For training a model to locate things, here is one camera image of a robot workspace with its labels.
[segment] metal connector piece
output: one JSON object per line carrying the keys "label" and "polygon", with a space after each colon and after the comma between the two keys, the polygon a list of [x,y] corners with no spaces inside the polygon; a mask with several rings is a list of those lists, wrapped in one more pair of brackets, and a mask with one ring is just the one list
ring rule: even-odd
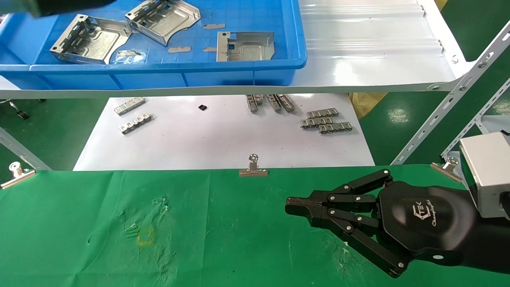
{"label": "metal connector piece", "polygon": [[132,131],[134,131],[135,129],[137,129],[138,127],[152,121],[152,118],[153,116],[151,114],[148,114],[148,113],[143,113],[142,115],[140,115],[139,117],[137,117],[136,119],[128,122],[128,123],[125,123],[124,125],[120,126],[119,127],[119,130],[121,133],[123,134],[128,134]]}
{"label": "metal connector piece", "polygon": [[352,126],[350,125],[349,122],[319,125],[318,127],[319,127],[320,134],[352,131]]}
{"label": "metal connector piece", "polygon": [[280,101],[280,104],[283,106],[283,108],[287,111],[287,112],[293,112],[294,111],[294,103],[292,103],[292,101],[289,99],[289,97],[286,95],[286,94],[278,94],[277,95],[278,97],[278,100]]}
{"label": "metal connector piece", "polygon": [[333,124],[333,119],[330,117],[320,117],[320,118],[307,118],[301,120],[301,128],[317,128],[319,125],[327,125]]}
{"label": "metal connector piece", "polygon": [[311,111],[311,112],[307,112],[307,118],[317,118],[317,117],[334,117],[334,116],[338,116],[339,115],[339,112],[337,111],[336,108],[329,108],[329,109],[325,109],[325,110],[318,110],[318,111]]}
{"label": "metal connector piece", "polygon": [[255,99],[255,96],[252,94],[246,95],[246,102],[248,103],[248,108],[250,108],[250,112],[256,113],[259,110],[259,107],[257,106],[257,101]]}
{"label": "metal connector piece", "polygon": [[131,99],[131,100],[123,103],[122,105],[116,107],[115,109],[113,109],[113,111],[116,112],[118,115],[123,115],[123,114],[143,105],[143,104],[145,104],[145,98],[137,97],[137,98]]}
{"label": "metal connector piece", "polygon": [[280,112],[282,110],[282,106],[280,105],[280,102],[278,101],[278,98],[275,94],[268,94],[267,100],[271,104],[271,107],[273,107],[275,112]]}

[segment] yellow tape mark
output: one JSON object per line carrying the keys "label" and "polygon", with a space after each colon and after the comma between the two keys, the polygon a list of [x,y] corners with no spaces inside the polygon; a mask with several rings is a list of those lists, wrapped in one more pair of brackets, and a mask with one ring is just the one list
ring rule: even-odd
{"label": "yellow tape mark", "polygon": [[[141,237],[144,233],[147,233],[149,235],[149,240],[142,241]],[[149,228],[144,229],[143,231],[138,231],[138,236],[136,236],[136,245],[140,247],[150,246],[152,245],[152,242],[154,241],[154,228],[151,226]]]}

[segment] green floor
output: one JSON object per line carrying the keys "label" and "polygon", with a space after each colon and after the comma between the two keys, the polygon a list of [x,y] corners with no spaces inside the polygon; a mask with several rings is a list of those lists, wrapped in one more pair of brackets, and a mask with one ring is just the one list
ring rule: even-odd
{"label": "green floor", "polygon": [[[508,0],[449,0],[443,16],[467,60],[475,60],[509,20]],[[430,163],[473,115],[510,77],[510,49],[498,58],[406,163]],[[360,120],[376,164],[389,164],[434,111],[446,92],[399,92],[387,95]],[[8,105],[0,105],[0,126],[55,170],[71,170],[107,99],[18,100],[32,117],[21,121]],[[510,95],[488,114],[510,114]],[[0,147],[0,181],[10,177],[6,168],[16,160]]]}

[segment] white tabletop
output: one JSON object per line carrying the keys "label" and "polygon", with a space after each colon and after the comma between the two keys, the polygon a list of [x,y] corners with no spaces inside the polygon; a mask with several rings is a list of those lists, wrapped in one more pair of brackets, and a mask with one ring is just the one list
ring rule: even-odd
{"label": "white tabletop", "polygon": [[[113,109],[130,98],[111,98],[82,151],[75,171],[201,170],[248,167],[256,153],[261,168],[374,165],[347,94],[289,94],[296,110],[276,113],[267,99],[250,113],[245,95],[147,98],[118,116]],[[198,106],[208,108],[201,111]],[[351,132],[321,135],[302,130],[307,111],[337,108],[337,122]],[[123,135],[122,124],[148,112],[154,120]]]}

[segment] white shelf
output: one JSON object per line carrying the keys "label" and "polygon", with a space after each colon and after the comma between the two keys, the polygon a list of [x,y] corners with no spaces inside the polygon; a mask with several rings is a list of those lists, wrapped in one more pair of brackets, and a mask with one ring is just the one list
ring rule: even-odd
{"label": "white shelf", "polygon": [[[244,95],[157,97],[118,116],[113,109],[129,98],[109,99],[75,171],[242,169],[256,153],[261,168],[366,166],[374,161],[346,94],[290,94],[293,113],[276,113],[267,99],[250,113]],[[201,111],[198,106],[206,105]],[[351,132],[321,135],[303,130],[307,111],[338,109],[337,122]],[[144,112],[155,119],[122,135],[118,127]]]}
{"label": "white shelf", "polygon": [[9,98],[147,97],[249,93],[450,91],[465,61],[434,0],[300,0],[307,65],[281,86],[4,91]]}

